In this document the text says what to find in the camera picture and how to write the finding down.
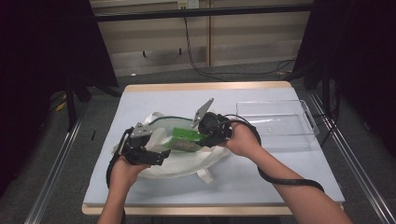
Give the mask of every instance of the green object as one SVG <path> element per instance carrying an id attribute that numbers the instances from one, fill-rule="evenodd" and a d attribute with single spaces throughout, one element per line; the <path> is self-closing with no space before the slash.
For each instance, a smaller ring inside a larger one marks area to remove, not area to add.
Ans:
<path id="1" fill-rule="evenodd" d="M 195 130 L 174 128 L 172 131 L 172 138 L 165 143 L 164 146 L 174 150 L 195 152 L 202 148 L 197 145 L 196 142 L 204 138 L 205 136 L 203 134 L 200 134 Z"/>

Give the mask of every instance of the hand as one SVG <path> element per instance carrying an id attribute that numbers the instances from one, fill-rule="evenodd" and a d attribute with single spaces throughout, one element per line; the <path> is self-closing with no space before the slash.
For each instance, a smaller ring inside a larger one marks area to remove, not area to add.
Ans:
<path id="1" fill-rule="evenodd" d="M 110 188 L 128 191 L 136 181 L 137 175 L 149 167 L 150 165 L 146 164 L 131 165 L 125 157 L 119 157 L 111 171 Z"/>
<path id="2" fill-rule="evenodd" d="M 232 123 L 233 135 L 230 140 L 221 144 L 222 147 L 227 147 L 231 152 L 238 156 L 250 158 L 254 150 L 262 150 L 256 136 L 244 124 Z"/>

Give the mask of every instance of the person's left hand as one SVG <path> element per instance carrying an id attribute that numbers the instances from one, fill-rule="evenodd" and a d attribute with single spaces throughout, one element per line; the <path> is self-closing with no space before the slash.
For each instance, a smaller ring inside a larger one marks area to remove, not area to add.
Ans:
<path id="1" fill-rule="evenodd" d="M 111 171 L 110 187 L 127 192 L 136 181 L 137 175 L 149 167 L 146 164 L 131 165 L 125 157 L 119 157 Z"/>

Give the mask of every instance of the transparent plastic tray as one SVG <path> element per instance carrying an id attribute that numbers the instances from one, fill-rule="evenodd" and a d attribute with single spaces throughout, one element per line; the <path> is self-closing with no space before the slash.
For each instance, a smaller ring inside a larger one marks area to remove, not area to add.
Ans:
<path id="1" fill-rule="evenodd" d="M 302 100 L 238 102 L 236 114 L 257 128 L 262 146 L 267 149 L 306 150 L 319 133 Z"/>

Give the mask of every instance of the power outlet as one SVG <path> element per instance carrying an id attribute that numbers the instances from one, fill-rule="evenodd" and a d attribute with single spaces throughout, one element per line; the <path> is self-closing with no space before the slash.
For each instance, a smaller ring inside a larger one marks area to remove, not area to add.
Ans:
<path id="1" fill-rule="evenodd" d="M 177 1 L 177 8 L 178 9 L 187 9 L 187 8 L 189 8 L 189 1 L 188 0 Z"/>
<path id="2" fill-rule="evenodd" d="M 199 0 L 189 0 L 189 8 L 199 8 Z"/>

